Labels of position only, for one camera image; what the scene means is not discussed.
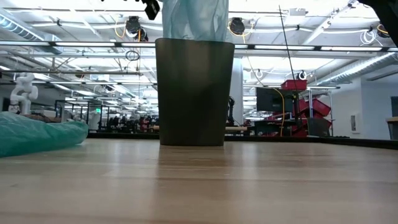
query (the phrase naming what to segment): white wall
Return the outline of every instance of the white wall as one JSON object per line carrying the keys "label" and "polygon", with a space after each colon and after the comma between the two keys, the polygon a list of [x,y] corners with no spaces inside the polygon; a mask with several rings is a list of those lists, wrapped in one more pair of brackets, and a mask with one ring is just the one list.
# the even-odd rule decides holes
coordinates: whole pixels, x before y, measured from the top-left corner
{"label": "white wall", "polygon": [[[334,136],[363,138],[361,79],[357,78],[349,85],[341,85],[339,90],[332,90],[331,98],[333,119],[335,119]],[[321,97],[320,101],[330,106],[329,96]],[[351,131],[351,115],[354,114],[359,114],[355,133]]]}
{"label": "white wall", "polygon": [[390,140],[387,118],[392,117],[391,97],[398,96],[398,84],[362,80],[364,138]]}
{"label": "white wall", "polygon": [[[332,90],[335,136],[389,140],[386,119],[392,116],[391,97],[398,96],[398,84],[369,82],[357,78],[341,89]],[[320,98],[330,105],[328,96]],[[351,115],[359,114],[358,133],[351,131]]]}

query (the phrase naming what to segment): teal plastic bag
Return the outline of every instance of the teal plastic bag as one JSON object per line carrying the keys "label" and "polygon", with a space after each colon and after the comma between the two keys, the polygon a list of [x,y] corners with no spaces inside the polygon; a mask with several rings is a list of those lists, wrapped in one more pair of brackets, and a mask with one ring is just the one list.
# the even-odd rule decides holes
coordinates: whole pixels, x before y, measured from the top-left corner
{"label": "teal plastic bag", "polygon": [[229,0],[161,0],[163,37],[226,40]]}
{"label": "teal plastic bag", "polygon": [[0,113],[0,157],[58,150],[82,143],[88,125],[79,121],[45,123],[24,116]]}

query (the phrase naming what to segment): white robot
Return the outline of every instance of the white robot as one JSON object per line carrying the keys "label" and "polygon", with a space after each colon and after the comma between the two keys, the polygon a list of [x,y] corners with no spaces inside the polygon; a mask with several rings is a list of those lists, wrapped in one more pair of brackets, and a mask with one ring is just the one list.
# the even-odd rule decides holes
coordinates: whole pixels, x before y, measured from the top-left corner
{"label": "white robot", "polygon": [[32,85],[35,76],[31,73],[23,73],[16,80],[15,89],[11,93],[11,104],[8,111],[17,114],[29,114],[31,100],[36,100],[39,95],[39,90]]}

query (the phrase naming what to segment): wooden table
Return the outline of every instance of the wooden table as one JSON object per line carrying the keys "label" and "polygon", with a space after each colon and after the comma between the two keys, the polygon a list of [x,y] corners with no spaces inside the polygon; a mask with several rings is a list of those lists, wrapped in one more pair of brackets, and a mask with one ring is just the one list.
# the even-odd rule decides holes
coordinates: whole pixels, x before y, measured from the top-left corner
{"label": "wooden table", "polygon": [[88,139],[0,159],[0,223],[397,223],[398,151]]}

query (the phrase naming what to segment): white column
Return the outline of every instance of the white column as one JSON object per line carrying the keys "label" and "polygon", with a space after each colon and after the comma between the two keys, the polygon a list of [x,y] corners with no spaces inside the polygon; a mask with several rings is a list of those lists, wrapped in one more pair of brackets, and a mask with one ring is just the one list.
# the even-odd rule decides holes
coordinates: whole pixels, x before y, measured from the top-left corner
{"label": "white column", "polygon": [[229,95],[235,100],[234,119],[239,122],[239,124],[243,124],[243,67],[241,58],[234,58]]}

